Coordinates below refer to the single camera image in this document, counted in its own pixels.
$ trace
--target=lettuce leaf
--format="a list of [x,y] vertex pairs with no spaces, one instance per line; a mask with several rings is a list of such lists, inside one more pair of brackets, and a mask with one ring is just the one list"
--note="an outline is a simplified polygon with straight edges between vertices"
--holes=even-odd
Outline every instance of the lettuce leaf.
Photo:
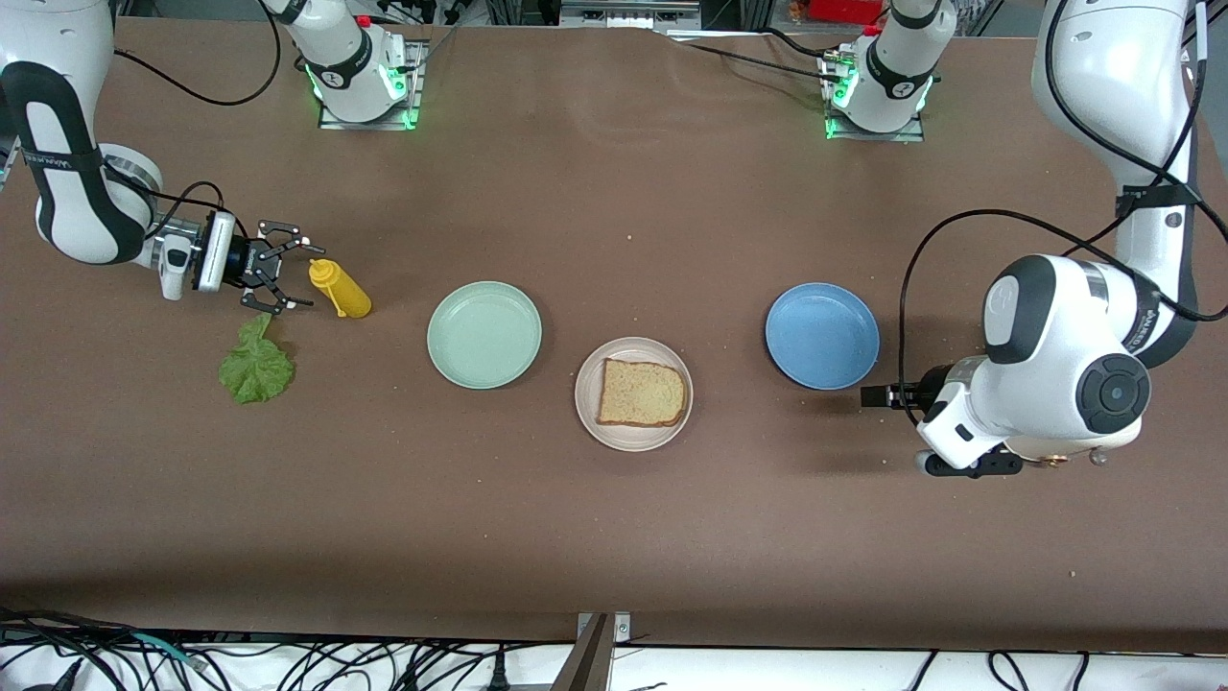
[[235,398],[236,404],[268,401],[286,390],[295,374],[295,365],[264,336],[273,314],[263,313],[238,329],[238,345],[217,368],[217,379]]

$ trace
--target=blue plate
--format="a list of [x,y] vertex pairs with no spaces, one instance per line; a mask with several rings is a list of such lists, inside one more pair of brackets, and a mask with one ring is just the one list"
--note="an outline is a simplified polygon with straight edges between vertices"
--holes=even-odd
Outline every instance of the blue plate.
[[810,389],[852,387],[878,361],[878,323],[856,295],[830,282],[785,291],[768,312],[768,352]]

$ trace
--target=yellow squeeze bottle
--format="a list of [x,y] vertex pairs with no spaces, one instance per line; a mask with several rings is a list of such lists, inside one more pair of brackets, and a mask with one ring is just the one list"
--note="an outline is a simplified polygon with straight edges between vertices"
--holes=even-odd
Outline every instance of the yellow squeeze bottle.
[[311,284],[319,287],[336,307],[336,315],[361,318],[371,311],[371,297],[345,269],[330,259],[312,259],[307,269]]

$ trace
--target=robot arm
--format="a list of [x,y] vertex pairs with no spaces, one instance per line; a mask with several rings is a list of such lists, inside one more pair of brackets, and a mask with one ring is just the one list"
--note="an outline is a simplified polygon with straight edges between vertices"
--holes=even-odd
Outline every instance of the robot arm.
[[[955,15],[950,0],[893,1],[882,33],[841,47],[852,66],[836,66],[844,83],[830,87],[831,106],[868,133],[903,129],[925,103]],[[824,59],[819,66],[828,66]]]
[[[152,268],[168,299],[181,298],[190,280],[206,292],[239,286],[244,304],[274,313],[311,303],[276,288],[280,253],[262,259],[270,247],[264,233],[236,236],[226,211],[204,225],[160,215],[157,166],[131,149],[96,144],[95,106],[113,49],[107,0],[0,0],[0,85],[38,187],[38,231],[53,247],[87,264]],[[291,242],[322,252],[297,228]],[[255,299],[258,287],[276,302]]]
[[[1163,166],[1189,112],[1181,77],[1185,5],[1050,2],[1036,52],[1033,91],[1060,128],[1090,146],[1119,187],[1117,258],[1108,264],[1029,255],[1007,266],[984,303],[986,355],[932,371],[921,387],[894,392],[926,410],[917,432],[932,449],[919,463],[932,475],[973,475],[996,454],[1027,459],[1110,449],[1132,442],[1151,396],[1148,368],[1175,356],[1194,323],[1157,291],[1195,302],[1190,268],[1192,207],[1153,173],[1086,137],[1054,102],[1054,79],[1071,110],[1093,130]],[[1187,182],[1195,146],[1172,156]],[[1012,469],[1018,469],[1016,463]],[[946,473],[954,469],[958,474]]]
[[345,0],[260,0],[307,60],[319,99],[338,118],[365,123],[405,99],[398,70],[405,39],[350,15]]

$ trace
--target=bread slice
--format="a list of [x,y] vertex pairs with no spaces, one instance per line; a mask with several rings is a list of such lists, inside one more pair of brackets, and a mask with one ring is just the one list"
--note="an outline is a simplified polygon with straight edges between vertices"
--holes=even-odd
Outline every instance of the bread slice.
[[673,427],[686,411],[686,383],[657,363],[605,360],[597,425]]

